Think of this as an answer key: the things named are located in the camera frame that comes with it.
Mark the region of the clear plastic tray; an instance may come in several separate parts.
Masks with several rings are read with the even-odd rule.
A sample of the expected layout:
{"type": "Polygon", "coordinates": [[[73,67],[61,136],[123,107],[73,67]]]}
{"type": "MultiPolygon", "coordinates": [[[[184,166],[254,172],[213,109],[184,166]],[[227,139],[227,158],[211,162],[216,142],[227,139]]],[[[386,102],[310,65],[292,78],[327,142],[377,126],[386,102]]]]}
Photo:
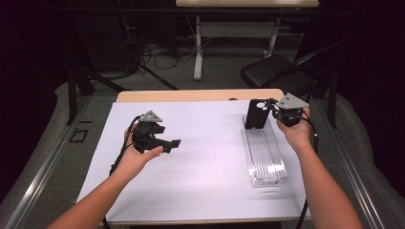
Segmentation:
{"type": "Polygon", "coordinates": [[[270,120],[266,120],[262,129],[243,126],[242,138],[252,187],[279,186],[288,177],[288,172],[270,120]]]}

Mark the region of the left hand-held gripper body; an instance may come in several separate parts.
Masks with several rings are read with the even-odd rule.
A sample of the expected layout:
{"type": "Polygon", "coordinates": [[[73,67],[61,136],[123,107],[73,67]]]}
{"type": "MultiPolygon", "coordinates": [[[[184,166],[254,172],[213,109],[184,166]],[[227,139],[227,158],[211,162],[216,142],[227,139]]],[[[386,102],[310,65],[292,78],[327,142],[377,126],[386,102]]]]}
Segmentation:
{"type": "Polygon", "coordinates": [[[148,111],[137,116],[135,121],[138,124],[132,132],[132,140],[137,151],[143,154],[145,150],[162,146],[163,140],[156,138],[155,134],[151,133],[151,129],[162,122],[162,119],[157,114],[148,111]]]}

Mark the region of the black horizontal bar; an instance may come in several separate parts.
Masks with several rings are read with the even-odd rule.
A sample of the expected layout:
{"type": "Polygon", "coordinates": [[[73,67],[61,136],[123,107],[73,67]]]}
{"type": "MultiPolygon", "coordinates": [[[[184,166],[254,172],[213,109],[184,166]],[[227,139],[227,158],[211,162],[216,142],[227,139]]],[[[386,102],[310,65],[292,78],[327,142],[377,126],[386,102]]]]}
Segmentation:
{"type": "Polygon", "coordinates": [[[56,14],[132,14],[132,15],[175,15],[175,16],[273,16],[273,17],[345,17],[356,15],[353,10],[258,10],[258,9],[76,9],[47,8],[56,14]]]}

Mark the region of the white paper sheet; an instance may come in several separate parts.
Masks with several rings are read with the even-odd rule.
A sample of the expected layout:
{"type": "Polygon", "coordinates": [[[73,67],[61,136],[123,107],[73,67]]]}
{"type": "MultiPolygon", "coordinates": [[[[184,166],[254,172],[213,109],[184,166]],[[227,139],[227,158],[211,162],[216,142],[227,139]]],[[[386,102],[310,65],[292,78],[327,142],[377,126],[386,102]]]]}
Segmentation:
{"type": "Polygon", "coordinates": [[[255,188],[243,143],[248,103],[239,101],[115,103],[80,191],[88,195],[108,175],[131,121],[148,111],[162,119],[161,138],[180,146],[147,163],[107,215],[111,223],[209,222],[296,219],[305,201],[296,154],[274,119],[288,172],[276,187],[255,188]]]}

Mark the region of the black equipment box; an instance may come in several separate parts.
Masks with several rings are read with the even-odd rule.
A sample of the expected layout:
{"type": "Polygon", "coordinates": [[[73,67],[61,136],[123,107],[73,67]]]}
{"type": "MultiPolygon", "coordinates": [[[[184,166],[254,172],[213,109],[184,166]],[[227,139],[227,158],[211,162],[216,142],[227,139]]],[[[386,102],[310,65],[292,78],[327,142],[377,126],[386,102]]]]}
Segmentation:
{"type": "Polygon", "coordinates": [[[80,15],[75,23],[96,71],[126,72],[131,67],[132,57],[117,16],[80,15]]]}

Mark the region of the black folding chair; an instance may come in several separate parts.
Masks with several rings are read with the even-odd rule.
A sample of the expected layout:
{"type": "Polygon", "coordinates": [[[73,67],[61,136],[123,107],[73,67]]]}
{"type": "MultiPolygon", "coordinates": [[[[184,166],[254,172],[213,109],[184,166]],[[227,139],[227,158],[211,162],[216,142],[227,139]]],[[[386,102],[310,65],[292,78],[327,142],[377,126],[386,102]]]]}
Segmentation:
{"type": "Polygon", "coordinates": [[[252,89],[280,89],[284,94],[308,94],[315,82],[304,73],[305,64],[272,55],[241,69],[240,77],[252,89]]]}

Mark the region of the metal floor rail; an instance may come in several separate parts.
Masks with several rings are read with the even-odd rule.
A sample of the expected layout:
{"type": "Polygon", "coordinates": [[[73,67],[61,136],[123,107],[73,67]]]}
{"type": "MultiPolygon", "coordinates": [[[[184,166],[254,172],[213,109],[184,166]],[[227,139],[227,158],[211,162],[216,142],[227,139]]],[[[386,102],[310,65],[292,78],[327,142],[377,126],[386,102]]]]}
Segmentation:
{"type": "Polygon", "coordinates": [[[39,143],[27,162],[23,172],[0,204],[0,229],[21,229],[33,206],[51,177],[62,151],[75,126],[92,100],[91,96],[80,99],[75,117],[65,123],[68,113],[63,109],[68,102],[59,98],[55,111],[39,143]]]}
{"type": "Polygon", "coordinates": [[[344,145],[342,138],[340,137],[338,130],[334,129],[327,116],[327,105],[322,100],[314,100],[313,106],[319,111],[323,120],[324,126],[328,134],[331,136],[332,143],[337,150],[337,154],[340,158],[342,167],[348,178],[348,181],[352,187],[356,200],[361,207],[362,214],[365,217],[370,229],[386,229],[380,216],[378,215],[371,196],[366,189],[360,175],[358,174],[352,158],[349,155],[349,151],[344,145]]]}

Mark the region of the person's left hand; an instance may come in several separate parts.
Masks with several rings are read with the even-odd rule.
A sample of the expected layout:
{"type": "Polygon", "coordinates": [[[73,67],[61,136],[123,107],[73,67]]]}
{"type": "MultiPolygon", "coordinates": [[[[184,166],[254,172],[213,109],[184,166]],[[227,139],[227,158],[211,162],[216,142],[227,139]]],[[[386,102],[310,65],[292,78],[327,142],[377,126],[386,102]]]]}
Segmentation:
{"type": "Polygon", "coordinates": [[[123,155],[117,168],[112,173],[112,177],[126,183],[136,177],[150,160],[159,156],[163,152],[163,147],[158,146],[146,153],[140,153],[135,149],[130,137],[133,130],[134,128],[125,131],[123,155]]]}

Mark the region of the black phone case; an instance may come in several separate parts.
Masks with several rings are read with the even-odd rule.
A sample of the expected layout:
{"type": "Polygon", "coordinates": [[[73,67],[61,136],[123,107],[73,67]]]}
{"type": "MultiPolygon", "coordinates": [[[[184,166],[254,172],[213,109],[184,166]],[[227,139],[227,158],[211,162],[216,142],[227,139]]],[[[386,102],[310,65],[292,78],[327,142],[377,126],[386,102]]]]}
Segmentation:
{"type": "Polygon", "coordinates": [[[249,101],[245,127],[247,129],[263,129],[269,114],[268,102],[262,99],[249,101]]]}

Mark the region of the person's right hand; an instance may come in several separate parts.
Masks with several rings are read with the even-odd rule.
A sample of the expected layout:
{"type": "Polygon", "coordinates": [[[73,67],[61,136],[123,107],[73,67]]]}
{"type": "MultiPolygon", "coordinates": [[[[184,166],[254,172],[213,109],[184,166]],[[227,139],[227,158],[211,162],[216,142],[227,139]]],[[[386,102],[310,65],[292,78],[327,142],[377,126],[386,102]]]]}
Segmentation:
{"type": "Polygon", "coordinates": [[[287,127],[280,120],[276,121],[278,128],[284,133],[287,142],[296,153],[302,153],[312,149],[310,143],[311,127],[305,120],[298,124],[287,127]]]}

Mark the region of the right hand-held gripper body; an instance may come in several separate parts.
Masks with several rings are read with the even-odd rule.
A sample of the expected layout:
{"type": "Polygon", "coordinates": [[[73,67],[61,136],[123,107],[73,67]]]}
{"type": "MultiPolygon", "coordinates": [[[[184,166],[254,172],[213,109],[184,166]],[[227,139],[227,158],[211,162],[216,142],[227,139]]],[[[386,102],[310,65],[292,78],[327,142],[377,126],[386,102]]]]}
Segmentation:
{"type": "Polygon", "coordinates": [[[277,120],[280,120],[287,127],[291,127],[300,122],[304,112],[303,109],[308,107],[308,102],[287,93],[275,106],[272,106],[272,110],[278,111],[281,118],[277,120]]]}

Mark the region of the black metal stand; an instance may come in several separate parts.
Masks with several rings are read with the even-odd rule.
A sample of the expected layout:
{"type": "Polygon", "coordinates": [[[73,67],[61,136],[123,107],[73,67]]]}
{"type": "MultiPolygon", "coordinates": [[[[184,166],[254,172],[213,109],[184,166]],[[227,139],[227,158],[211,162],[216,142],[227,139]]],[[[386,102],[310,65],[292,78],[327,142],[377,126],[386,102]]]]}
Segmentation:
{"type": "Polygon", "coordinates": [[[315,87],[306,94],[308,98],[320,98],[329,92],[328,119],[333,127],[336,126],[337,73],[346,51],[347,41],[341,40],[294,61],[304,63],[304,73],[315,82],[315,87]]]}
{"type": "Polygon", "coordinates": [[[67,124],[71,125],[78,115],[76,89],[80,89],[86,96],[95,92],[90,80],[100,82],[101,84],[113,89],[114,91],[126,92],[126,89],[114,83],[110,79],[99,73],[91,71],[87,67],[73,67],[68,76],[68,96],[69,96],[69,119],[67,124]]]}

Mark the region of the black square floor frame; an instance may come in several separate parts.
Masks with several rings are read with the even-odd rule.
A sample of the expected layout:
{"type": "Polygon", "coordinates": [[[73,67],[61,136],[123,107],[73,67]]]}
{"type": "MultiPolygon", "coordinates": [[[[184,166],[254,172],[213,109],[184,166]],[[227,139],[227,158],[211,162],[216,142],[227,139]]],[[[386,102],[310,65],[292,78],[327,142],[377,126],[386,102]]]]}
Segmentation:
{"type": "Polygon", "coordinates": [[[83,143],[89,133],[88,130],[76,128],[69,139],[70,143],[83,143]]]}

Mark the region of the beige desk with white legs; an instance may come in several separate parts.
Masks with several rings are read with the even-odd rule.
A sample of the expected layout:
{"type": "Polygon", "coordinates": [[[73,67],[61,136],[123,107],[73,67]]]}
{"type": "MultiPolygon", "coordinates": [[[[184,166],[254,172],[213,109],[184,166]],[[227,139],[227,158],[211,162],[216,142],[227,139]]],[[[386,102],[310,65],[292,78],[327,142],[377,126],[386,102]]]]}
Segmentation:
{"type": "MultiPolygon", "coordinates": [[[[259,9],[259,10],[300,10],[315,9],[319,0],[176,0],[177,7],[196,9],[259,9]]],[[[269,43],[264,51],[264,57],[270,57],[274,50],[278,32],[281,29],[281,18],[276,17],[272,22],[202,22],[196,17],[196,62],[194,79],[202,79],[203,45],[202,37],[242,37],[248,31],[248,37],[268,38],[269,43]]]]}

